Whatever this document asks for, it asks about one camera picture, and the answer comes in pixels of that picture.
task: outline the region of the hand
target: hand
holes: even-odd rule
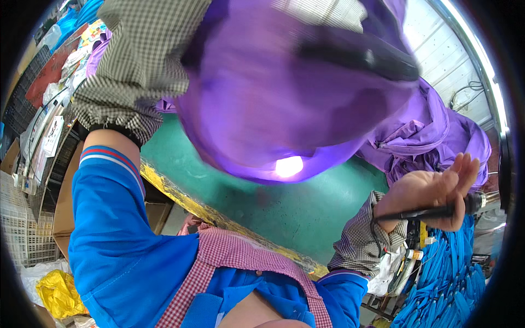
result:
[[[457,231],[465,216],[463,198],[476,181],[478,171],[479,159],[471,161],[469,153],[459,153],[452,166],[443,173],[410,172],[396,181],[374,206],[374,217],[455,202],[456,211],[452,218],[429,219],[425,223],[432,228]],[[389,234],[397,225],[397,220],[380,221],[378,224]]]

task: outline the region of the yellow plastic bag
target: yellow plastic bag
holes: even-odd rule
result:
[[[73,277],[62,270],[53,270],[36,285],[36,292],[46,309],[57,319],[89,313],[80,300]]]

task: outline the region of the bottle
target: bottle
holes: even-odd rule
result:
[[[14,185],[26,194],[34,196],[36,194],[36,181],[33,178],[23,176],[22,174],[12,174]]]

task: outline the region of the checkered sleeve cover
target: checkered sleeve cover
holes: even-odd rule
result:
[[[370,230],[370,220],[373,207],[383,196],[372,191],[359,212],[346,223],[341,240],[333,244],[335,254],[327,265],[329,270],[355,270],[371,278],[379,274],[379,250]],[[372,226],[381,247],[395,251],[406,239],[407,224],[407,220],[401,220],[390,234],[375,223]]]
[[[123,127],[141,145],[161,126],[155,103],[186,92],[180,58],[211,0],[106,0],[98,11],[113,32],[96,75],[75,94],[87,129]]]

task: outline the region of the green workbench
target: green workbench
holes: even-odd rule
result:
[[[385,175],[357,157],[299,184],[266,186],[230,176],[200,160],[175,114],[164,115],[141,156],[165,184],[324,265],[333,255],[332,243],[370,191],[388,189]]]

